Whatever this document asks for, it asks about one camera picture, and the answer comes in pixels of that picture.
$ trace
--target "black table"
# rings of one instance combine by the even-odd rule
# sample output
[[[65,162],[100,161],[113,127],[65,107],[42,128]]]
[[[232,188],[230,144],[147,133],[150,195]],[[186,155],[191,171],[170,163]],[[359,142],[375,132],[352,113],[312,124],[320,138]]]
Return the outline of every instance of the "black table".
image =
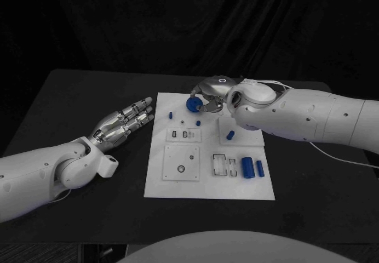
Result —
[[[88,136],[111,112],[157,92],[189,93],[204,77],[55,70],[5,156]],[[320,82],[284,81],[330,92]],[[340,162],[306,142],[264,133],[276,201],[145,198],[153,123],[108,152],[120,162],[70,197],[0,224],[0,242],[150,244],[212,230],[273,233],[310,243],[379,243],[379,181],[372,168]],[[368,163],[364,150],[316,144]]]

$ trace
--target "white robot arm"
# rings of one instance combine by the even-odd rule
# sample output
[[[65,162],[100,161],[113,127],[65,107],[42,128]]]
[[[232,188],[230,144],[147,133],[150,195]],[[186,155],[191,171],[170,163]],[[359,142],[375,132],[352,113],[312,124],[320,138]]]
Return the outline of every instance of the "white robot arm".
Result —
[[[237,83],[225,76],[206,78],[191,97],[202,93],[209,104],[198,111],[218,112],[227,103],[237,124],[247,130],[306,142],[343,144],[379,154],[379,101],[361,100],[309,89],[276,92],[261,82]]]
[[[119,162],[106,151],[117,147],[155,116],[152,98],[110,114],[90,137],[0,159],[0,222],[12,220],[85,186],[96,174],[108,178]]]

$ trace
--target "blue object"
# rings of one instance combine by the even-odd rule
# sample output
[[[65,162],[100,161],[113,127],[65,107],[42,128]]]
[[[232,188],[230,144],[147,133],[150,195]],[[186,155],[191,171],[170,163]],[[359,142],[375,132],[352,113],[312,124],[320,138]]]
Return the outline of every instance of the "blue object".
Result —
[[[266,177],[266,173],[263,172],[263,161],[257,161],[257,168],[260,177]]]
[[[193,98],[189,98],[188,99],[188,109],[192,111],[192,112],[199,112],[199,110],[196,109],[196,106],[198,105],[204,105],[204,101],[198,98],[198,97],[193,97]]]
[[[253,158],[251,157],[242,158],[242,170],[244,170],[244,177],[247,179],[255,177],[254,166],[253,166]]]
[[[234,136],[235,136],[235,131],[231,130],[231,131],[230,131],[230,134],[228,134],[228,136],[227,136],[227,139],[231,140]]]

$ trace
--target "small blue block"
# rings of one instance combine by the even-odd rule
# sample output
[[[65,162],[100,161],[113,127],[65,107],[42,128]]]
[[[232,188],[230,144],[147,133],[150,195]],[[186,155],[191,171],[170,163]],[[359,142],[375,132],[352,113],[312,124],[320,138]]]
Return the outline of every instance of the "small blue block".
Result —
[[[231,140],[234,136],[235,136],[235,131],[231,130],[231,131],[230,131],[230,134],[228,134],[228,136],[227,136],[227,139]]]
[[[198,97],[188,98],[186,106],[192,112],[199,112],[199,110],[196,109],[196,106],[199,105],[204,105],[204,101]]]
[[[244,170],[244,177],[247,179],[255,177],[254,166],[253,166],[253,158],[251,157],[242,158],[242,170]]]
[[[257,161],[257,168],[260,177],[266,177],[266,173],[263,172],[263,161]]]

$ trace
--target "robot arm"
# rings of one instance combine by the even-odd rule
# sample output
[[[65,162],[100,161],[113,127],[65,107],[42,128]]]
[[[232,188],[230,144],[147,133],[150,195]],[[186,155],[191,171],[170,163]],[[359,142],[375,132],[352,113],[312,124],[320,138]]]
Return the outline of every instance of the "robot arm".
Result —
[[[212,79],[215,83],[225,76]],[[208,87],[209,79],[204,82],[198,87],[206,87],[206,95],[219,96],[221,91],[214,92]],[[261,129],[296,141],[345,144],[379,154],[379,101],[309,89],[277,93],[251,79],[227,92],[222,89],[222,94],[231,115],[244,129]]]
[[[85,186],[97,173],[113,176],[119,162],[104,153],[153,120],[150,103],[146,98],[110,114],[88,138],[0,159],[0,222],[49,203],[65,190]]]

